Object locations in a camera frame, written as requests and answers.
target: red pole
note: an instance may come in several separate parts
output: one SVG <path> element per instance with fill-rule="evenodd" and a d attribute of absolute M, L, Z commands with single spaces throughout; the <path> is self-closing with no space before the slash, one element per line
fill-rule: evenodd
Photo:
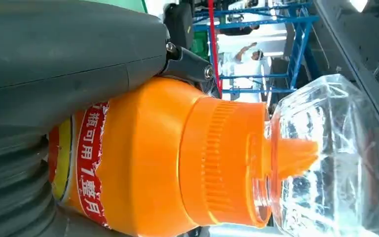
<path fill-rule="evenodd" d="M 217 87 L 219 88 L 220 95 L 222 95 L 223 84 L 219 78 L 219 67 L 218 67 L 218 59 L 217 59 L 217 45 L 216 45 L 216 32 L 214 29 L 214 2 L 213 0 L 208 0 L 208 15 L 210 17 L 210 35 L 211 35 L 211 46 L 213 50 L 211 53 L 213 54 L 213 65 L 214 65 L 214 73 L 216 74 Z"/>

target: yellow stripe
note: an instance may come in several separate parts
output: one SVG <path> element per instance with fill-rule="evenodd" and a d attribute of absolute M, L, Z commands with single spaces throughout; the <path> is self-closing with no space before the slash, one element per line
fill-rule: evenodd
<path fill-rule="evenodd" d="M 63 197 L 68 184 L 72 141 L 71 127 L 70 119 L 59 126 L 59 155 L 57 157 L 56 175 L 53 180 L 53 194 L 58 200 Z"/>

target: orange bottle cap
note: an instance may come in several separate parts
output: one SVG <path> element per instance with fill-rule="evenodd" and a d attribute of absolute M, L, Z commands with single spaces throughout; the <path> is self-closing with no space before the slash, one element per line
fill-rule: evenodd
<path fill-rule="evenodd" d="M 265 103 L 204 97 L 195 104 L 179 153 L 182 199 L 194 222 L 264 227 L 271 216 L 271 172 L 281 181 L 315 161 L 314 142 L 266 139 L 265 119 Z"/>

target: orange bottle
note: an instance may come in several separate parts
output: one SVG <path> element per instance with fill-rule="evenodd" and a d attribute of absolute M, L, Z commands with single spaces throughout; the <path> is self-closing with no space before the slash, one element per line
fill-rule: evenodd
<path fill-rule="evenodd" d="M 223 101 L 153 78 L 49 134 L 54 195 L 132 236 L 222 222 L 264 227 L 281 180 L 307 170 L 317 151 L 314 142 L 265 137 L 266 119 L 263 103 Z"/>

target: red label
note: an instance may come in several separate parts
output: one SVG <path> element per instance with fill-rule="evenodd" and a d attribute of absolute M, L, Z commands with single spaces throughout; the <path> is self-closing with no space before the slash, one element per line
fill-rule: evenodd
<path fill-rule="evenodd" d="M 92 220 L 109 227 L 102 206 L 101 181 L 96 169 L 101 162 L 101 139 L 108 103 L 89 108 L 83 117 L 76 155 L 76 180 L 83 212 Z"/>

